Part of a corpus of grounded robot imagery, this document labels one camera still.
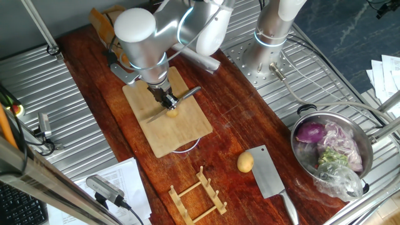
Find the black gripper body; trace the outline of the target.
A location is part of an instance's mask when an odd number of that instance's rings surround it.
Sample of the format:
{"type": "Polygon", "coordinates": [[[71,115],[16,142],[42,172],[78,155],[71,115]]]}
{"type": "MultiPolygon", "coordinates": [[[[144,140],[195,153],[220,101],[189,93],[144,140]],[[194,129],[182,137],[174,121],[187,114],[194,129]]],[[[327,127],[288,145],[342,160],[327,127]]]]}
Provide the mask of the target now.
{"type": "Polygon", "coordinates": [[[169,81],[165,81],[160,84],[148,84],[147,89],[152,93],[155,100],[160,103],[166,101],[167,95],[172,94],[172,87],[169,81]]]}

